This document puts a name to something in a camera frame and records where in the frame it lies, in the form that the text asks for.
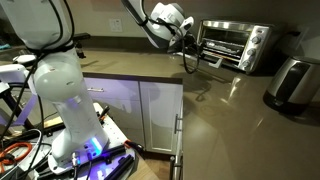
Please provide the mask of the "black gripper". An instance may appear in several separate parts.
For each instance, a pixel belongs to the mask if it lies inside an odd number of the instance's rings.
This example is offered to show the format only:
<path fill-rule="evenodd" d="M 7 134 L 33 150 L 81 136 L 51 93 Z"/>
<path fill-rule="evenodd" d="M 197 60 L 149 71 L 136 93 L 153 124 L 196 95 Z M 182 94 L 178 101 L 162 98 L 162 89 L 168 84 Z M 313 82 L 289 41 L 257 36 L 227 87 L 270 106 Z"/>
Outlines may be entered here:
<path fill-rule="evenodd" d="M 192 34 L 186 34 L 179 40 L 178 49 L 180 52 L 185 51 L 186 54 L 196 54 L 198 52 L 196 38 Z"/>

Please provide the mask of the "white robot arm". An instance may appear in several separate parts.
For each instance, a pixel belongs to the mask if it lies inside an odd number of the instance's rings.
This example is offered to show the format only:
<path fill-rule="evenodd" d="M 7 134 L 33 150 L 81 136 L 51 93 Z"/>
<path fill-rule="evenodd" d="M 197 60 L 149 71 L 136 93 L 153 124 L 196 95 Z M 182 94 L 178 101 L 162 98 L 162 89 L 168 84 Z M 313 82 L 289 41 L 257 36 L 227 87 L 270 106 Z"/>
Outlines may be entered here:
<path fill-rule="evenodd" d="M 157 48 L 171 48 L 194 24 L 176 3 L 157 3 L 146 14 L 144 0 L 121 0 L 137 25 Z M 73 18 L 64 12 L 66 0 L 0 0 L 15 33 L 38 56 L 33 84 L 38 96 L 50 101 L 65 129 L 52 143 L 49 164 L 61 168 L 74 153 L 101 154 L 108 136 L 100 124 L 84 82 L 72 42 Z"/>

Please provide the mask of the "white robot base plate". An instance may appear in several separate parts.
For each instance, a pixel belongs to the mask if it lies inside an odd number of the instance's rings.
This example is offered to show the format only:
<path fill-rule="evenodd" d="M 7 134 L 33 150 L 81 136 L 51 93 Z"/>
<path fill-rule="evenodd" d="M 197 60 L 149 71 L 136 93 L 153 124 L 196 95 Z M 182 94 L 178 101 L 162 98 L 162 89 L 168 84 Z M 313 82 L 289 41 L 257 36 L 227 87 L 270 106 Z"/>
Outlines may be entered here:
<path fill-rule="evenodd" d="M 35 180 L 71 180 L 74 175 L 78 180 L 127 180 L 135 171 L 136 153 L 126 145 L 127 137 L 98 103 L 94 103 L 94 108 L 103 114 L 102 129 L 108 141 L 103 144 L 92 137 L 58 164 L 51 155 L 53 148 L 49 147 L 53 138 L 45 137 L 45 145 L 40 148 L 30 171 Z"/>

